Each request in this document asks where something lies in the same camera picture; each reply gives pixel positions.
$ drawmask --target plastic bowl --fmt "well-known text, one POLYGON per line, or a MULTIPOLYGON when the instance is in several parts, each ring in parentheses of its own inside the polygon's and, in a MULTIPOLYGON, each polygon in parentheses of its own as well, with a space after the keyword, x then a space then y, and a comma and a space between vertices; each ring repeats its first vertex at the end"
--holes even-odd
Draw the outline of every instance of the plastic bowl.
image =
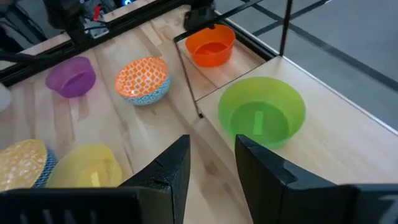
POLYGON ((218 103, 218 119, 231 137, 244 134, 269 149, 282 147, 302 126, 300 94, 274 78, 247 78, 231 85, 218 103))
POLYGON ((74 57, 55 66, 45 80, 51 90, 65 98, 83 96, 90 90, 96 75, 90 60, 85 57, 74 57))
POLYGON ((117 187, 122 171, 112 151, 103 144, 74 149, 55 166, 46 187, 117 187))
POLYGON ((187 38, 185 46, 192 60, 202 67, 224 64, 232 55, 235 33, 224 25, 203 29, 187 38))

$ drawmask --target orange bowl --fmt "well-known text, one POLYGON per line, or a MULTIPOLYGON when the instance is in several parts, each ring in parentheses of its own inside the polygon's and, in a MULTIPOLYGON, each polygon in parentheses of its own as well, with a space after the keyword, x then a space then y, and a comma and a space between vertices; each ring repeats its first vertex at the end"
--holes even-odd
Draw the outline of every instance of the orange bowl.
POLYGON ((206 28, 188 37, 185 46, 199 66, 215 67, 229 60, 235 38, 228 26, 216 24, 214 29, 206 28))

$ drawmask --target wooden surface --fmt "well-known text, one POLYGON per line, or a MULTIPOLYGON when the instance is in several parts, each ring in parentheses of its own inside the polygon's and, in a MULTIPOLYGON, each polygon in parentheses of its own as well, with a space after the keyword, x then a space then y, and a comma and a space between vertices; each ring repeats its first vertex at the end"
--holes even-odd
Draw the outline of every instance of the wooden surface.
MULTIPOLYGON (((146 2, 139 0, 121 8, 113 12, 113 17, 139 4, 146 2)), ((186 10, 181 7, 170 11, 82 53, 97 74, 94 87, 83 97, 66 99, 49 90, 45 77, 50 69, 12 86, 12 103, 0 113, 0 149, 23 139, 41 139, 60 159, 82 144, 103 143, 115 153, 125 180, 182 134, 190 134, 192 172, 185 223, 251 223, 234 156, 212 125, 198 119, 171 41, 184 31, 182 18, 186 10), (172 84, 158 103, 133 106, 116 93, 114 79, 123 66, 148 56, 166 60, 172 84)), ((62 37, 52 40, 56 45, 62 37)), ((36 47, 37 51, 30 49, 30 53, 48 47, 44 43, 36 47)), ((243 74, 238 71, 246 72, 263 63, 240 43, 236 43, 232 59, 239 63, 231 67, 203 70, 189 62, 188 55, 184 58, 196 98, 243 74)))
MULTIPOLYGON (((286 82, 302 96, 306 119, 278 155, 337 184, 397 183, 398 137, 327 86, 277 57, 245 74, 286 82)), ((221 95, 234 82, 198 101, 206 118, 233 149, 233 140, 218 121, 221 95)))

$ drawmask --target bowl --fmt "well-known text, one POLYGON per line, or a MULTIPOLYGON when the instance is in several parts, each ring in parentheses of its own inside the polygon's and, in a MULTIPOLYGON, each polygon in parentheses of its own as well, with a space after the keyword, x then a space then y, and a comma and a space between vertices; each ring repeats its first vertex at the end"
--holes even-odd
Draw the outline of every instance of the bowl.
POLYGON ((85 95, 94 85, 96 75, 90 60, 74 57, 56 65, 45 79, 45 84, 65 98, 85 95))
POLYGON ((192 60, 202 67, 224 64, 232 55, 235 33, 228 26, 215 25, 214 29, 203 29, 187 38, 185 46, 192 60))
POLYGON ((17 142, 0 151, 0 191, 44 187, 56 164, 54 152, 42 141, 17 142))
POLYGON ((170 87, 166 62, 157 57, 140 58, 125 66, 116 77, 115 89, 134 105, 159 101, 170 87))
POLYGON ((231 85, 218 103, 218 119, 228 134, 244 134, 269 149, 282 147, 303 125, 305 104, 288 84, 254 77, 231 85))
POLYGON ((121 182, 121 167, 112 151, 104 144, 87 144, 60 160, 46 187, 117 187, 121 182))

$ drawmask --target bowl rim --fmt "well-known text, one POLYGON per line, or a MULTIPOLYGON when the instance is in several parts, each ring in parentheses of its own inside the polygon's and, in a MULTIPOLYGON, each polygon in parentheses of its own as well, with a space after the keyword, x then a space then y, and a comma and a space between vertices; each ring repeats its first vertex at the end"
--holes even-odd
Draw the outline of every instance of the bowl rim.
POLYGON ((152 91, 152 92, 150 92, 150 93, 148 93, 148 94, 140 93, 140 94, 138 94, 138 95, 136 95, 136 96, 131 96, 131 95, 125 95, 124 93, 121 93, 121 92, 118 90, 118 82, 117 82, 117 80, 118 80, 118 78, 120 77, 121 72, 122 72, 126 67, 128 67, 130 64, 132 64, 133 62, 140 61, 140 60, 144 60, 144 59, 148 59, 148 58, 154 58, 154 59, 156 59, 156 60, 161 60, 161 61, 166 65, 166 78, 162 81, 162 83, 161 83, 160 85, 163 85, 163 84, 166 82, 166 79, 169 77, 169 68, 168 68, 167 63, 166 63, 166 61, 165 61, 164 59, 162 59, 162 58, 160 58, 160 57, 153 57, 153 56, 138 58, 138 59, 135 59, 135 60, 129 62, 127 65, 123 66, 123 68, 120 69, 120 71, 118 72, 118 75, 116 75, 116 78, 115 78, 115 80, 114 80, 114 88, 115 88, 115 90, 117 91, 117 93, 119 93, 119 95, 121 95, 121 96, 123 96, 123 97, 128 97, 128 98, 140 98, 140 97, 146 96, 146 95, 148 95, 148 94, 151 94, 151 93, 153 93, 153 92, 155 91, 155 90, 154 90, 154 91, 152 91))
POLYGON ((294 87, 292 87, 291 85, 289 85, 289 84, 286 83, 285 81, 282 81, 282 80, 280 80, 280 79, 278 79, 278 78, 274 78, 274 77, 264 77, 264 76, 256 76, 256 77, 243 78, 243 79, 240 79, 240 80, 238 80, 238 81, 232 83, 230 86, 228 86, 228 87, 225 89, 225 91, 223 92, 223 94, 222 94, 221 97, 220 97, 220 100, 218 101, 218 104, 217 104, 217 118, 218 118, 218 121, 221 123, 221 127, 222 127, 224 130, 226 130, 226 132, 228 133, 228 136, 234 138, 233 134, 229 131, 229 130, 231 130, 231 128, 230 128, 229 130, 227 130, 227 129, 224 127, 223 123, 220 121, 220 116, 221 116, 221 115, 220 115, 220 104, 221 104, 221 99, 226 95, 225 93, 228 91, 228 89, 230 89, 231 86, 236 85, 236 84, 238 84, 238 83, 241 82, 241 81, 246 81, 246 82, 247 82, 247 80, 253 80, 253 79, 257 79, 257 80, 272 80, 273 82, 282 83, 282 84, 284 84, 287 88, 289 88, 290 90, 292 90, 292 91, 300 98, 300 101, 301 101, 301 103, 303 104, 303 120, 300 121, 300 124, 299 124, 297 130, 296 130, 295 132, 291 133, 290 135, 286 136, 285 138, 281 139, 280 141, 274 141, 274 142, 270 142, 270 143, 269 143, 270 145, 271 145, 271 144, 273 144, 273 145, 279 145, 279 144, 280 144, 281 146, 283 146, 288 140, 292 139, 292 137, 295 136, 295 135, 302 129, 302 127, 303 127, 303 125, 304 125, 304 122, 305 122, 305 120, 307 119, 307 106, 306 106, 304 97, 300 94, 300 92, 299 92, 298 90, 296 90, 294 87))

